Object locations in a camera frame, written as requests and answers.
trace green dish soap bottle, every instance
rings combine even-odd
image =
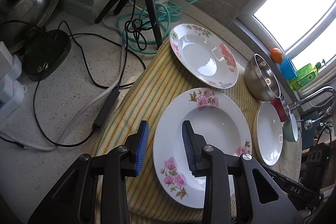
[[[317,77],[321,67],[322,65],[320,62],[317,62],[315,67],[313,67],[311,63],[305,65],[296,72],[296,78],[289,80],[289,86],[293,91],[299,90]]]

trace yellow striped cloth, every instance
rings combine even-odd
[[[260,102],[252,97],[245,85],[244,68],[239,64],[237,67],[239,76],[236,85],[220,91],[241,109],[252,131]],[[162,188],[155,173],[152,148],[157,124],[169,103],[187,90],[206,86],[184,68],[171,50],[169,40],[166,40],[150,66],[126,94],[103,136],[95,144],[93,156],[106,154],[123,144],[128,135],[136,133],[141,120],[149,122],[150,133],[143,170],[137,178],[126,180],[131,224],[199,222],[202,219],[201,209],[177,203]],[[99,224],[101,178],[97,195],[96,224]],[[231,197],[231,215],[236,216],[234,195]]]

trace window frame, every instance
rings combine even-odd
[[[264,27],[264,25],[254,16],[254,13],[267,0],[250,0],[250,2],[243,8],[238,18],[263,42],[263,44],[270,50],[271,48],[279,48],[286,57],[293,59],[306,47],[308,47],[336,18],[336,0],[327,10],[327,12],[320,18],[320,20],[303,35],[299,40],[292,44],[287,49],[283,49],[272,34]],[[299,91],[301,98],[309,95],[317,90],[322,85],[330,82],[335,78],[336,74],[336,55],[327,62],[327,64],[319,72],[319,76],[315,81],[309,83]]]

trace orange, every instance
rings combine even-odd
[[[271,49],[270,54],[271,54],[272,60],[275,63],[280,64],[283,61],[283,59],[284,59],[284,57],[282,55],[282,52],[278,48]]]

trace window pane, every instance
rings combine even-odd
[[[322,59],[326,62],[332,59],[336,54],[335,39],[336,19],[334,19],[315,41],[292,59],[296,69],[300,69],[309,63],[312,63],[314,66],[317,62],[321,62]]]
[[[334,0],[267,0],[254,14],[286,50],[330,8]]]

